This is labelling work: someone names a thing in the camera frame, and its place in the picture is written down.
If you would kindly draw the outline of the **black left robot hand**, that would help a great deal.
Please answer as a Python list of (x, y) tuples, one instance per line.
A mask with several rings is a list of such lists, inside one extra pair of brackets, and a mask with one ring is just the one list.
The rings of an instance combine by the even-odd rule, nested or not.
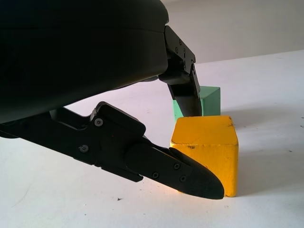
[(196, 58), (168, 26), (159, 0), (3, 0), (0, 135), (21, 138), (128, 180), (144, 177), (219, 200), (220, 180), (145, 125), (100, 102), (89, 116), (67, 105), (138, 82), (168, 85), (185, 117), (201, 116)]

